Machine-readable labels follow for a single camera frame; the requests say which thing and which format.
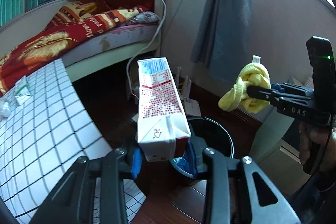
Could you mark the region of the white grid tablecloth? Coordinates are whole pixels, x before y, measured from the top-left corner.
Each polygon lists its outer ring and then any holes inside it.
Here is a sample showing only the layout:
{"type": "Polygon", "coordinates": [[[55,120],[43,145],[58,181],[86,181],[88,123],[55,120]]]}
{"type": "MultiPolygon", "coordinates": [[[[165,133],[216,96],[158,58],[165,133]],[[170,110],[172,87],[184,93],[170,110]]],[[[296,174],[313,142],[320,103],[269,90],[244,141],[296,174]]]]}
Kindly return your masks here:
{"type": "Polygon", "coordinates": [[[15,223],[29,223],[80,157],[97,159],[111,147],[85,110],[61,60],[27,77],[31,96],[1,119],[1,200],[15,223]]]}

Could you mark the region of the bed mattress and frame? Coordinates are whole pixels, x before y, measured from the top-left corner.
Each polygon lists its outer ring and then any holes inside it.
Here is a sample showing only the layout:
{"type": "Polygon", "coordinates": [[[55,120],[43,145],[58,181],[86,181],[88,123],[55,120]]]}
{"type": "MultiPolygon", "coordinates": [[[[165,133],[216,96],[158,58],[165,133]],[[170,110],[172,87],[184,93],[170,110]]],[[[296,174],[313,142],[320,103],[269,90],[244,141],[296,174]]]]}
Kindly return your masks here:
{"type": "Polygon", "coordinates": [[[152,12],[134,17],[126,25],[105,32],[62,56],[71,82],[95,73],[113,64],[128,60],[137,52],[155,51],[161,35],[154,34],[159,18],[152,12]]]}

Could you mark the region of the black trash bin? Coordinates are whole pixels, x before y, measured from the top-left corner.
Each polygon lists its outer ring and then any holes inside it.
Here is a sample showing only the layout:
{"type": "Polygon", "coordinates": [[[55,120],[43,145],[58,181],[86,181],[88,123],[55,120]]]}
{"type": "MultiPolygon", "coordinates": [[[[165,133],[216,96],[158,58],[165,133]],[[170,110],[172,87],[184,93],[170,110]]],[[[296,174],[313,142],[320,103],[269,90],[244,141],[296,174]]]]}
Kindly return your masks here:
{"type": "Polygon", "coordinates": [[[228,131],[218,122],[203,117],[187,118],[191,137],[187,143],[184,157],[190,166],[194,178],[205,180],[207,166],[203,163],[203,150],[213,148],[226,157],[234,157],[234,143],[228,131]]]}

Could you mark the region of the clear plastic bag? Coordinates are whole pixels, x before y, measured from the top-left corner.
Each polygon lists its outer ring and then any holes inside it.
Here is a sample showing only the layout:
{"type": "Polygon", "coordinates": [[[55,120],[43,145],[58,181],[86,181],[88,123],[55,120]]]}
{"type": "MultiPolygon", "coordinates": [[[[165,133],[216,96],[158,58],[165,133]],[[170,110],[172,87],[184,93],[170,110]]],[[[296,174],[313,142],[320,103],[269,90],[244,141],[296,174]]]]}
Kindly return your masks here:
{"type": "Polygon", "coordinates": [[[0,117],[8,118],[11,114],[10,102],[6,99],[0,99],[0,117]]]}

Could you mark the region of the grey curtain right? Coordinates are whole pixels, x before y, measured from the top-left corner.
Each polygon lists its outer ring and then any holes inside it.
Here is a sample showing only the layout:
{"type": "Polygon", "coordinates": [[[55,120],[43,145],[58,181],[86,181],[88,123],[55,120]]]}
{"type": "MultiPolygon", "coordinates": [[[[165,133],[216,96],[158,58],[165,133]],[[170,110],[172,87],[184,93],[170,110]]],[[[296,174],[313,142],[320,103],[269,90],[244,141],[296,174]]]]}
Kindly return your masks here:
{"type": "Polygon", "coordinates": [[[251,16],[252,0],[206,0],[190,60],[213,78],[234,82],[248,59],[251,16]]]}

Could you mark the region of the red white milk carton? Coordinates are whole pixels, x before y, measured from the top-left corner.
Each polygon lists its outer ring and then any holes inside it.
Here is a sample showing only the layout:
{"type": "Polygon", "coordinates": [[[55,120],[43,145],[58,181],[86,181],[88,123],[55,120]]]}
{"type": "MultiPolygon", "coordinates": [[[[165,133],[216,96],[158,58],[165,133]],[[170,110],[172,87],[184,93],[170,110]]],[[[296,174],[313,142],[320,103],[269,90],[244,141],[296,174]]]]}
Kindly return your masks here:
{"type": "Polygon", "coordinates": [[[149,162],[181,157],[191,132],[167,59],[155,57],[137,63],[137,142],[149,162]]]}

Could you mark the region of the red yellow quilt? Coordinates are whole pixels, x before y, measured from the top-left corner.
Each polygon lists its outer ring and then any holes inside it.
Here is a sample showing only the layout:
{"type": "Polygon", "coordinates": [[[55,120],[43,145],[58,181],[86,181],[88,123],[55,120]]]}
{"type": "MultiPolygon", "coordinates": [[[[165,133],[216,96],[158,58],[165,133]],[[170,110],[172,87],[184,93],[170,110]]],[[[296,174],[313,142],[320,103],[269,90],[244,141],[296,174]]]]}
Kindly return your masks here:
{"type": "Polygon", "coordinates": [[[138,5],[111,9],[103,0],[78,0],[64,5],[37,35],[1,58],[1,95],[73,48],[149,11],[138,5]]]}

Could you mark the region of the green white small box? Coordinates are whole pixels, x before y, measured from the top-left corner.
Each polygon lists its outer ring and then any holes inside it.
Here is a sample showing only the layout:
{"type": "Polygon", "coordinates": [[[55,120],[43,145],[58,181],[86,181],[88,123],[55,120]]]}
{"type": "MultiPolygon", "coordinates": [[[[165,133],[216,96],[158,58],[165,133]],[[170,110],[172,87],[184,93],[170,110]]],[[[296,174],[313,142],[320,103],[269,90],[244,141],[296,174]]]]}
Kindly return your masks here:
{"type": "Polygon", "coordinates": [[[23,76],[15,83],[14,97],[20,106],[22,106],[31,97],[29,83],[26,76],[23,76]]]}

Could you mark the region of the short blue paper cup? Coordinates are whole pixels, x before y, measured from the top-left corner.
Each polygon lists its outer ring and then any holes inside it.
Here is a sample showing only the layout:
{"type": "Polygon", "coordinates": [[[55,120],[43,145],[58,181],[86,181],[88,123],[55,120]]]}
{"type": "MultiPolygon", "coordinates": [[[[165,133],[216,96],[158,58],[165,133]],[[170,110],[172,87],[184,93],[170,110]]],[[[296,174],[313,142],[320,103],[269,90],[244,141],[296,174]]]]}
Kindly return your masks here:
{"type": "Polygon", "coordinates": [[[173,168],[177,172],[179,172],[183,176],[188,177],[188,178],[194,178],[193,174],[190,171],[189,163],[184,157],[178,157],[175,159],[171,159],[170,164],[173,166],[173,168]]]}

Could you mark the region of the white wifi router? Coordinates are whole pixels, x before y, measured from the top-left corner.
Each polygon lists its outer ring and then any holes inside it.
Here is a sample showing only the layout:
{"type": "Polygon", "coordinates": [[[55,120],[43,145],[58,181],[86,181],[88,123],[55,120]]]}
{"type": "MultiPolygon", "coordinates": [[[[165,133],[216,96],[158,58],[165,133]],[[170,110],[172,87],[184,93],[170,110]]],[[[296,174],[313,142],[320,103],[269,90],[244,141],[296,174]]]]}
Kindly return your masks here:
{"type": "Polygon", "coordinates": [[[198,101],[192,100],[190,98],[191,84],[193,83],[188,76],[184,80],[180,81],[180,76],[182,73],[182,68],[177,67],[177,74],[174,77],[175,85],[178,89],[180,99],[182,101],[185,113],[192,117],[201,117],[201,110],[198,101]]]}

